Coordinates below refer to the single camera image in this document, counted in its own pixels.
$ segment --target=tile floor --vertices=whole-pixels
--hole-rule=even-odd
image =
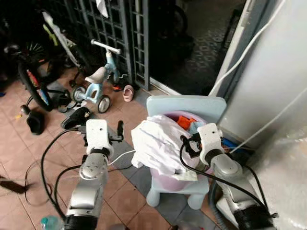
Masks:
[[[75,69],[64,72],[55,84],[60,87],[68,86],[73,78]],[[125,103],[120,92],[113,92],[110,85],[105,84],[104,93],[112,100],[112,107],[105,114],[97,114],[94,104],[87,107],[95,112],[97,118],[106,119],[110,133],[116,130],[118,120],[124,121],[125,141],[115,144],[116,156],[131,150],[133,143],[130,131],[147,116],[145,103],[147,92],[136,92],[135,100]],[[14,179],[23,184],[24,174],[33,163],[28,175],[28,183],[33,186],[27,192],[27,203],[24,195],[8,192],[0,187],[0,229],[1,230],[32,230],[41,229],[40,220],[47,215],[57,215],[43,190],[40,178],[39,163],[44,149],[61,131],[60,122],[65,114],[56,110],[45,113],[46,129],[40,136],[31,135],[26,125],[26,117],[18,117],[20,106],[26,102],[29,93],[19,81],[14,82],[6,95],[0,98],[0,175]],[[32,109],[38,109],[33,101]],[[81,163],[85,148],[83,138],[76,133],[68,133],[55,142],[46,158],[46,176],[50,184],[54,184],[57,175],[66,167]],[[126,155],[113,167],[122,168],[130,165],[132,156]],[[71,193],[77,184],[77,171],[68,172],[59,185],[60,206],[67,207]],[[214,216],[204,201],[200,211],[192,210],[187,205],[184,195],[163,194],[160,205],[156,208],[146,204],[146,195],[151,184],[149,169],[134,167],[127,170],[113,171],[104,191],[104,202],[97,229],[104,230],[110,225],[124,223],[131,230],[167,230],[182,220],[193,222],[206,230],[217,229]]]

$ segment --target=white cloth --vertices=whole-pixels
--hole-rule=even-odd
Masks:
[[[99,12],[105,16],[106,18],[109,17],[106,11],[106,1],[105,0],[96,0],[96,6]]]
[[[133,166],[146,165],[157,169],[160,175],[168,176],[188,171],[180,161],[179,151],[182,146],[180,136],[189,138],[190,134],[172,119],[164,115],[147,117],[131,131],[131,135],[136,150],[131,161]],[[182,157],[192,167],[199,162],[199,158],[191,159],[185,150]]]

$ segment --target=white wall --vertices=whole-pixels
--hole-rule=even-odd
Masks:
[[[307,0],[287,0],[248,61],[220,122],[223,130],[247,139],[307,87],[306,22]],[[270,137],[291,112],[290,108],[250,146]]]

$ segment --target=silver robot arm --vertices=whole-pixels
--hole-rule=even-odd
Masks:
[[[80,181],[74,189],[65,219],[65,230],[94,230],[103,202],[103,190],[108,180],[107,163],[113,155],[106,120],[90,119],[86,122],[87,158],[79,170]]]
[[[200,151],[195,152],[190,146],[187,152],[192,152],[193,156],[199,155],[200,160],[213,168],[214,175],[227,182],[235,184],[252,195],[257,194],[243,175],[241,165],[225,154],[222,148],[222,132],[218,130],[216,124],[211,123],[199,127],[198,134],[194,135],[193,141],[200,141]],[[274,230],[272,218],[266,208],[263,208],[251,196],[238,189],[217,181],[223,190],[224,196],[231,212],[236,218],[241,230]]]

